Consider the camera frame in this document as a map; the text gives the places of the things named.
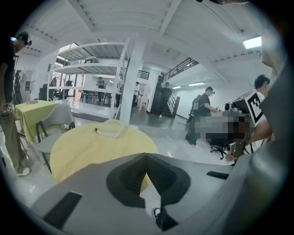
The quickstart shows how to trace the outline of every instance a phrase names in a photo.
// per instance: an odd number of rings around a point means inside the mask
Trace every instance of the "desk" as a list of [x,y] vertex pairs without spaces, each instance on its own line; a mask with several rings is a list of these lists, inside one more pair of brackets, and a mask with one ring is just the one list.
[[38,101],[36,104],[20,104],[15,106],[15,119],[19,120],[26,139],[33,143],[36,133],[36,123],[49,115],[58,103]]
[[[50,155],[53,178],[59,183],[92,163],[102,163],[142,152],[158,153],[157,147],[145,133],[125,127],[118,139],[97,134],[99,125],[112,128],[108,123],[88,124],[63,134],[54,144]],[[150,184],[143,180],[141,191]]]

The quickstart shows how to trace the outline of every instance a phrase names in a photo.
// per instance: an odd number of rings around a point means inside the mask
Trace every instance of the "white pillar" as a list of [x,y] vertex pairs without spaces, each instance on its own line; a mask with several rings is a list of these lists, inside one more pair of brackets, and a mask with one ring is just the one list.
[[124,91],[121,100],[119,119],[125,124],[130,122],[130,111],[132,109],[133,96],[137,81],[137,74],[140,69],[141,59],[146,46],[146,39],[137,38],[135,47],[128,67],[128,72],[124,81]]

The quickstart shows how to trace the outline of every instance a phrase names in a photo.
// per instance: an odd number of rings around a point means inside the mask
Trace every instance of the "yellow tablecloth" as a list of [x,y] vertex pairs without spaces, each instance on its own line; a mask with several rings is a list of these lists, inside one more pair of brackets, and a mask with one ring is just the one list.
[[[158,153],[152,139],[145,133],[126,127],[118,139],[97,134],[99,125],[112,128],[110,123],[95,123],[76,127],[63,134],[55,143],[50,155],[50,167],[54,179],[61,182],[91,163],[102,163],[120,157],[149,152]],[[150,184],[145,177],[141,191]]]
[[20,104],[14,109],[14,116],[21,122],[27,141],[33,143],[36,133],[36,123],[48,116],[58,103],[38,101],[36,104]]

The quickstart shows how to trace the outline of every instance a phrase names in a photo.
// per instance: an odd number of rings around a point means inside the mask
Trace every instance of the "ceiling light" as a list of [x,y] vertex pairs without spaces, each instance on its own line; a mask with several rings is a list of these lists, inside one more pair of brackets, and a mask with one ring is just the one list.
[[253,39],[249,39],[243,42],[244,46],[246,49],[254,48],[257,46],[261,46],[261,36],[258,36]]
[[204,82],[200,82],[200,83],[193,83],[193,84],[189,84],[189,86],[197,86],[197,85],[203,85],[205,84]]

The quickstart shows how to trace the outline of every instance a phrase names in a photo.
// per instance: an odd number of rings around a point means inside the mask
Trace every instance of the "ceiling beam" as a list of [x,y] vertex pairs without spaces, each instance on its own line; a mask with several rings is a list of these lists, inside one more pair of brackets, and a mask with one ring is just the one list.
[[178,9],[178,6],[180,5],[181,2],[182,2],[182,0],[174,0],[171,3],[169,11],[167,12],[167,14],[165,16],[164,22],[162,23],[160,31],[159,31],[159,34],[161,36],[164,35],[164,33],[165,33],[165,31],[166,31],[172,17],[174,16],[175,11]]
[[37,29],[26,26],[26,27],[24,27],[24,31],[26,31],[29,35],[35,36],[35,37],[37,37],[39,39],[42,39],[45,42],[48,42],[48,43],[50,43],[52,45],[57,45],[57,41],[54,38],[48,36],[47,34],[41,32],[41,31],[39,31]]
[[90,32],[94,32],[94,25],[81,7],[81,5],[77,2],[77,0],[64,0],[64,2],[73,10],[75,15],[79,18],[80,22],[87,28]]
[[234,63],[246,62],[251,60],[260,60],[260,56],[261,56],[261,53],[256,52],[252,54],[232,57],[232,58],[214,63],[214,68],[222,68],[222,67],[230,66]]
[[32,56],[37,56],[37,57],[40,57],[41,55],[41,52],[37,51],[37,50],[34,50],[34,49],[31,49],[31,48],[23,48],[19,54],[29,54],[29,55],[32,55]]

